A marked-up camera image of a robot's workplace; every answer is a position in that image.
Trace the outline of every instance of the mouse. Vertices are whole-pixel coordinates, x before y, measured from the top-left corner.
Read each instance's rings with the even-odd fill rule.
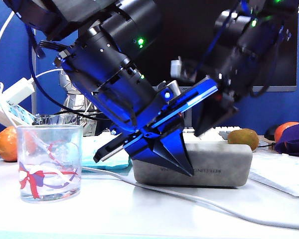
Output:
[[[269,128],[266,130],[264,137],[265,137],[266,139],[275,141],[275,131],[276,131],[276,129],[277,129],[279,126],[280,126],[280,124],[275,124],[275,125],[269,127]]]

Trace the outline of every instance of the power strip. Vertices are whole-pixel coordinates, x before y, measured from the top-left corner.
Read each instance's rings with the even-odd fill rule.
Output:
[[[21,106],[10,105],[9,103],[3,100],[1,100],[0,103],[5,104],[5,108],[8,110],[9,116],[15,122],[16,125],[27,125],[33,123],[35,118],[34,115],[26,111]],[[7,117],[3,113],[1,105],[0,105],[0,124],[6,127],[11,126],[11,122],[7,119]]]

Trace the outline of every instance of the white paper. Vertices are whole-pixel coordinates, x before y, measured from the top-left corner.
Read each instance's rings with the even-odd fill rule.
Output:
[[[249,178],[299,197],[299,157],[258,148]]]

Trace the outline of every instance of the white power adapter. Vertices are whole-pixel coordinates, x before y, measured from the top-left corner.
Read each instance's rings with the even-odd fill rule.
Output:
[[[29,97],[35,92],[32,85],[33,80],[27,80],[26,78],[21,78],[11,87],[3,92],[3,97],[7,103],[10,105],[18,105],[25,98]]]

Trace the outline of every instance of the monitor screen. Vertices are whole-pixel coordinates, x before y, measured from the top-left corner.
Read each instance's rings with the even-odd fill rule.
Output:
[[[170,61],[199,61],[214,37],[214,24],[220,13],[237,0],[154,0],[162,13],[163,29],[157,40],[137,59],[136,65],[152,85],[170,80]],[[281,45],[277,68],[269,91],[294,91],[297,87],[297,13],[286,23],[292,38]],[[217,45],[207,66],[217,67],[230,49]],[[261,88],[256,84],[254,91]]]

